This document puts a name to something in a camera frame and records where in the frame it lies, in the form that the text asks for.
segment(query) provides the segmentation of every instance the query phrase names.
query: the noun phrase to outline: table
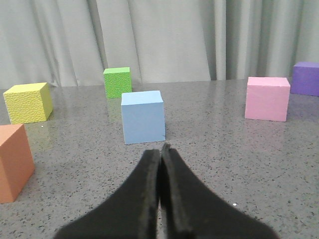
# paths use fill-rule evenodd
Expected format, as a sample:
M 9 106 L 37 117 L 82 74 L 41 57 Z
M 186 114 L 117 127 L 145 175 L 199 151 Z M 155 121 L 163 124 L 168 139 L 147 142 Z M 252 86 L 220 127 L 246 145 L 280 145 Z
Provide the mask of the table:
M 281 238 L 316 238 L 319 97 L 291 94 L 287 122 L 244 119 L 246 86 L 227 80 L 134 91 L 161 91 L 167 142 L 217 195 Z M 16 202 L 0 205 L 0 238 L 52 238 L 107 199 L 145 149 L 163 145 L 124 145 L 121 100 L 106 100 L 104 86 L 50 90 L 48 121 L 25 125 L 36 170 Z M 0 124 L 9 124 L 2 97 L 0 112 Z

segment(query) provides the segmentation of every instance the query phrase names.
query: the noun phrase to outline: light blue foam block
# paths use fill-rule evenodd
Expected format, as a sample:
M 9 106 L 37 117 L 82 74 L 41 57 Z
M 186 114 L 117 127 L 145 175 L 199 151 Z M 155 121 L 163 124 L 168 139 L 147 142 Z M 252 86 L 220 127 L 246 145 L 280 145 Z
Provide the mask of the light blue foam block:
M 125 144 L 165 140 L 160 91 L 123 93 L 121 108 Z

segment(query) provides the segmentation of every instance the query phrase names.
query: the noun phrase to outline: curtain fold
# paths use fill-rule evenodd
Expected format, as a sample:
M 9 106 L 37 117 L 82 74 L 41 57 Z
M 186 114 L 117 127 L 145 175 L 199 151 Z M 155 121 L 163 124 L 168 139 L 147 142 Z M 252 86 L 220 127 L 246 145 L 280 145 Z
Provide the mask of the curtain fold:
M 290 76 L 319 62 L 317 0 L 0 1 L 0 89 Z

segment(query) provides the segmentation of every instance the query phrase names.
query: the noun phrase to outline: foam block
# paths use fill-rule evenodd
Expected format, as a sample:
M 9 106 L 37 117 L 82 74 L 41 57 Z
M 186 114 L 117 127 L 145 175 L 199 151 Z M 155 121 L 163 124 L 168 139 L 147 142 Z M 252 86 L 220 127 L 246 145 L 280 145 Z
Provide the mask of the foam block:
M 103 75 L 107 98 L 120 98 L 122 93 L 132 92 L 129 67 L 105 69 Z
M 125 144 L 165 140 L 160 91 L 123 93 L 121 108 Z
M 290 84 L 282 77 L 249 77 L 245 118 L 286 121 Z
M 53 110 L 47 83 L 15 85 L 3 97 L 11 123 L 46 121 Z
M 14 202 L 33 172 L 24 125 L 0 125 L 0 203 Z
M 294 65 L 291 93 L 319 96 L 319 63 L 298 62 Z

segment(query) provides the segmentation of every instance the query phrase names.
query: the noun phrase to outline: yellow cube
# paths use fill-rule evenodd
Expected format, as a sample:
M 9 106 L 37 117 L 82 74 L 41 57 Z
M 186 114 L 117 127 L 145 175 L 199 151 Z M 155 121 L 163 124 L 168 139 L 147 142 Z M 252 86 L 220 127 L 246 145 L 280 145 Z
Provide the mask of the yellow cube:
M 46 121 L 53 110 L 47 83 L 15 85 L 3 97 L 12 124 Z

